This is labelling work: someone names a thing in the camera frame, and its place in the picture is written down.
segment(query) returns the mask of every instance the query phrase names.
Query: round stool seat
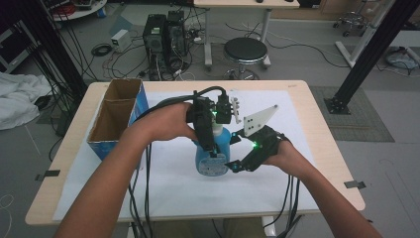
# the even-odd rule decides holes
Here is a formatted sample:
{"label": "round stool seat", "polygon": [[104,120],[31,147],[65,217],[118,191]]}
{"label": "round stool seat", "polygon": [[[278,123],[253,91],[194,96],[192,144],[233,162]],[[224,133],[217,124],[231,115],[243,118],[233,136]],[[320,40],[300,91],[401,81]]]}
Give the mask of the round stool seat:
{"label": "round stool seat", "polygon": [[235,38],[225,44],[225,57],[242,64],[254,64],[265,59],[264,43],[253,38]]}

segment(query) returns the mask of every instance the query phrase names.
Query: person's arm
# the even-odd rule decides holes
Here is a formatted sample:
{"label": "person's arm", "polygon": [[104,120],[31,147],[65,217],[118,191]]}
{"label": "person's arm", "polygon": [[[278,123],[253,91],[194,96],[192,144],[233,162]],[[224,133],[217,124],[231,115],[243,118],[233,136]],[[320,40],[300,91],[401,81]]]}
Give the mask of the person's arm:
{"label": "person's arm", "polygon": [[185,123],[189,103],[164,107],[134,123],[86,183],[54,237],[110,237],[130,179],[152,141],[184,136],[196,140]]}
{"label": "person's arm", "polygon": [[289,142],[281,142],[267,165],[300,179],[312,194],[335,237],[381,237],[376,229]]}

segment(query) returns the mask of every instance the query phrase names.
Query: white paper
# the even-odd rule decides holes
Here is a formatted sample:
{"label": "white paper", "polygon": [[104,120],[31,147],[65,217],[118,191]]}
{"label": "white paper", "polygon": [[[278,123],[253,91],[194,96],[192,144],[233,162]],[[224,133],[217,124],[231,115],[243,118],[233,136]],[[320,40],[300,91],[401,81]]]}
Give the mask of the white paper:
{"label": "white paper", "polygon": [[[173,96],[188,95],[191,92],[148,92],[149,105]],[[204,96],[217,101],[220,92],[207,93]],[[267,125],[284,133],[297,150],[314,164],[305,135],[287,91],[244,91],[228,92],[241,102],[240,116],[251,115],[274,104],[278,111]],[[90,175],[100,164],[99,158],[86,143],[86,137],[93,124],[90,124],[79,153],[68,173],[63,193],[59,201],[54,220],[62,220]],[[230,132],[235,132],[243,124],[225,125]],[[252,149],[252,142],[244,139],[231,146],[231,161],[241,160]],[[284,200],[287,175],[280,169],[261,166],[256,171],[233,174],[228,171],[220,177],[206,177],[195,169],[196,146],[186,138],[177,138],[169,142],[153,142],[151,180],[150,180],[150,215],[154,219],[182,217],[212,217],[230,215],[265,214],[279,211]],[[146,188],[145,155],[141,162],[139,180],[135,197],[139,213],[144,216]],[[318,209],[312,196],[301,185],[299,190],[298,210]],[[129,196],[126,195],[120,218],[131,218]]]}

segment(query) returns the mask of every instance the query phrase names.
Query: chair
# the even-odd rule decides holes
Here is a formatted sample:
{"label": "chair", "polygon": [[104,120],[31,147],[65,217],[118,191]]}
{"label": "chair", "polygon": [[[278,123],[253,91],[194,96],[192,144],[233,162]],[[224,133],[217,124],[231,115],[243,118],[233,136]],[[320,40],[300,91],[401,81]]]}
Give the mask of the chair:
{"label": "chair", "polygon": [[333,27],[338,28],[340,26],[340,23],[342,25],[349,26],[348,30],[346,30],[343,33],[343,37],[348,37],[350,35],[350,32],[357,28],[361,30],[360,36],[362,36],[365,32],[365,29],[368,26],[368,18],[366,18],[362,11],[365,8],[365,5],[367,2],[379,2],[380,0],[362,0],[362,3],[359,5],[356,12],[347,12],[343,17],[341,17],[336,23],[334,23]]}
{"label": "chair", "polygon": [[228,60],[237,62],[238,68],[229,69],[225,77],[238,80],[260,80],[259,76],[245,65],[256,64],[266,58],[264,43],[253,38],[235,38],[225,44],[224,55]]}

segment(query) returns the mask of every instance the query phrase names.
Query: cardboard box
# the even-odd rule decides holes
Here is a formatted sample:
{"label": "cardboard box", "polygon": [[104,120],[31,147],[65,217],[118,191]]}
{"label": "cardboard box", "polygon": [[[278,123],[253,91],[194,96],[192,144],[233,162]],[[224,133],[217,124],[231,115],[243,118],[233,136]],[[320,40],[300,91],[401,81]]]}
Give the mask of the cardboard box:
{"label": "cardboard box", "polygon": [[149,109],[140,79],[114,79],[108,86],[87,137],[87,144],[103,160],[124,130]]}

